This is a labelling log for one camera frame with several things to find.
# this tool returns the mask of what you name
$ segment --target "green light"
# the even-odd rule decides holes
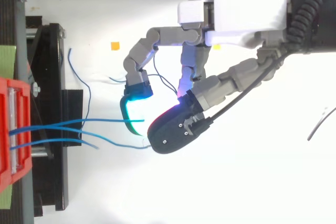
[[[131,123],[132,128],[142,136],[147,136],[149,126],[165,111],[179,104],[175,96],[152,96],[142,100],[127,101],[126,111],[129,119],[144,119],[141,123]]]

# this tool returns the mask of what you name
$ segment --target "robotic hand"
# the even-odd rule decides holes
[[[179,150],[206,131],[262,81],[273,78],[290,54],[336,51],[336,0],[189,0],[178,7],[181,27],[151,28],[125,58],[127,71],[122,114],[127,101],[153,92],[143,69],[158,46],[182,46],[179,105],[159,116],[148,130],[153,149]],[[212,45],[233,44],[258,49],[228,71],[206,78],[204,66]],[[211,118],[203,112],[227,95],[241,94]],[[136,134],[130,124],[127,127]]]

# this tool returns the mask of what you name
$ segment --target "white surface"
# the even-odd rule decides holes
[[[123,78],[123,58],[150,27],[177,25],[180,1],[30,0],[26,9],[67,30],[65,49],[73,48],[73,65],[92,88],[90,117],[121,118],[123,85],[106,76]],[[120,41],[121,50],[111,51],[111,41]],[[161,74],[175,85],[180,53],[167,47],[156,57]],[[223,46],[211,52],[207,74],[226,71],[255,53]],[[306,141],[324,107],[336,106],[335,65],[335,54],[288,58],[273,80],[171,155],[85,137],[101,150],[68,149],[69,207],[64,212],[46,207],[36,223],[336,223],[335,115]],[[151,64],[147,70],[153,73]],[[68,65],[66,79],[68,89],[84,89],[87,104],[87,89]],[[158,79],[151,83],[155,96],[173,94]],[[85,130],[142,144],[121,124],[87,123]]]
[[[178,23],[195,23],[204,21],[204,0],[192,0],[179,3],[177,8]]]

